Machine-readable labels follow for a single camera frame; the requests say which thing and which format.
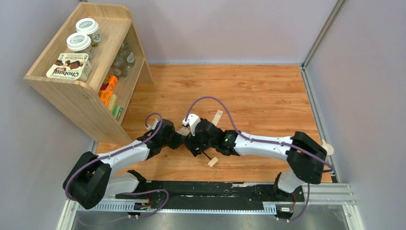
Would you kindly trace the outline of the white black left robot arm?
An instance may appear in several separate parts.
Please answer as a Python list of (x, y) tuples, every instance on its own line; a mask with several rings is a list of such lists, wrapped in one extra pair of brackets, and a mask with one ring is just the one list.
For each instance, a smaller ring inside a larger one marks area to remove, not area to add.
[(87, 151), (63, 182), (65, 195), (83, 208), (91, 209), (105, 198), (132, 193), (143, 179), (141, 175), (135, 171), (116, 173), (158, 155), (165, 147), (177, 149), (182, 139), (183, 135), (171, 121), (157, 119), (152, 128), (127, 146), (99, 155)]

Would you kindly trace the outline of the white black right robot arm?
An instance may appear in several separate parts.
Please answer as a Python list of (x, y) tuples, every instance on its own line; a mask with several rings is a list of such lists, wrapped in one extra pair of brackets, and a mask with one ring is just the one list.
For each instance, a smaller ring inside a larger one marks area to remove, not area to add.
[(273, 186), (279, 196), (287, 196), (303, 184), (322, 181), (327, 151), (304, 132), (275, 138), (222, 130), (202, 118), (188, 118), (182, 124), (190, 131), (184, 145), (194, 156), (214, 149), (224, 156), (256, 155), (286, 162), (288, 169), (277, 175)]

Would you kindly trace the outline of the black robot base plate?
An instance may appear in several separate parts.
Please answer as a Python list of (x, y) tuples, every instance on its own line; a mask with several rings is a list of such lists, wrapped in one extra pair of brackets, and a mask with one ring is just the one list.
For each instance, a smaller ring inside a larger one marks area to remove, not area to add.
[(138, 199), (147, 199), (153, 208), (159, 207), (169, 198), (165, 209), (210, 209), (210, 210), (260, 210), (263, 202), (286, 202), (289, 205), (304, 202), (301, 187), (291, 195), (277, 193), (273, 183), (232, 183), (232, 182), (194, 182), (194, 181), (150, 181), (137, 187), (138, 192), (151, 191), (151, 194), (139, 195)]

